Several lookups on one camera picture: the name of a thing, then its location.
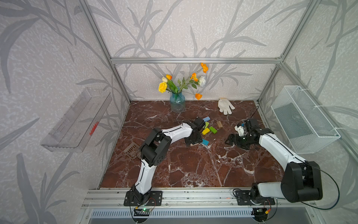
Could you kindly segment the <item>teal block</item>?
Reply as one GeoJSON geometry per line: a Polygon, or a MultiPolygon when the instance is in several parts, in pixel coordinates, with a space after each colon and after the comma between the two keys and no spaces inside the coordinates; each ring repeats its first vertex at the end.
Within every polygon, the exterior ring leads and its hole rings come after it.
{"type": "Polygon", "coordinates": [[[205,146],[207,146],[207,145],[209,144],[209,142],[203,139],[203,140],[202,140],[202,144],[205,145],[205,146]]]}

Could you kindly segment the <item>yellow block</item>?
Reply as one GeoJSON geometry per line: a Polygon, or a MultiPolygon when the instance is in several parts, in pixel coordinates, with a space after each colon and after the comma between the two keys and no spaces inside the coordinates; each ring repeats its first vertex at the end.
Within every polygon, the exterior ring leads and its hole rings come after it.
{"type": "Polygon", "coordinates": [[[209,128],[206,128],[206,129],[204,129],[203,131],[202,131],[202,134],[203,135],[206,135],[206,134],[208,134],[210,132],[210,129],[209,128]]]}

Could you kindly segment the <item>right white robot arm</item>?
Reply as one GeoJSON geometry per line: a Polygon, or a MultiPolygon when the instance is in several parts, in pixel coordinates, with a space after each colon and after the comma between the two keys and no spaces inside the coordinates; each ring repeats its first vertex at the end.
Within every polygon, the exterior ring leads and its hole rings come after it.
{"type": "Polygon", "coordinates": [[[256,119],[247,119],[225,140],[227,145],[249,150],[257,144],[265,148],[284,170],[280,182],[254,183],[250,200],[259,204],[267,198],[283,198],[291,203],[315,201],[323,198],[320,166],[307,161],[289,149],[269,128],[259,126],[256,119]]]}

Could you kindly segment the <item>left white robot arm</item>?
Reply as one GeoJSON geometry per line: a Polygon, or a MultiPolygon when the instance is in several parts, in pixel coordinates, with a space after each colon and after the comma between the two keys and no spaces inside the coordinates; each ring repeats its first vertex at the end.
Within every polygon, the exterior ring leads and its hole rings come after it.
{"type": "Polygon", "coordinates": [[[205,121],[197,117],[169,129],[154,128],[139,148],[141,168],[136,183],[128,191],[129,205],[144,205],[150,199],[157,166],[166,158],[171,144],[184,140],[187,146],[202,143],[201,130],[205,121]]]}

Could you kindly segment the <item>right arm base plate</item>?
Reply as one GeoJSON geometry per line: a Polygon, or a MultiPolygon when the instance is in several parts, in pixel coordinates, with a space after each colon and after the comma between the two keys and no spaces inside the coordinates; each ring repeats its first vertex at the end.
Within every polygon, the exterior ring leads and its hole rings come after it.
{"type": "Polygon", "coordinates": [[[233,196],[238,205],[270,207],[276,204],[274,198],[262,197],[251,190],[233,189],[233,196]]]}

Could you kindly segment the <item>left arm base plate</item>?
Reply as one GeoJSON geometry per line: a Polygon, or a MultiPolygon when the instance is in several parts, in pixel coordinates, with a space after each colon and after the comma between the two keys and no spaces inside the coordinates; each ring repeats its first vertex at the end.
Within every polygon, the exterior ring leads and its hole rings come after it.
{"type": "Polygon", "coordinates": [[[163,191],[149,191],[145,194],[140,194],[136,191],[130,190],[126,193],[124,206],[161,206],[163,198],[163,191]]]}

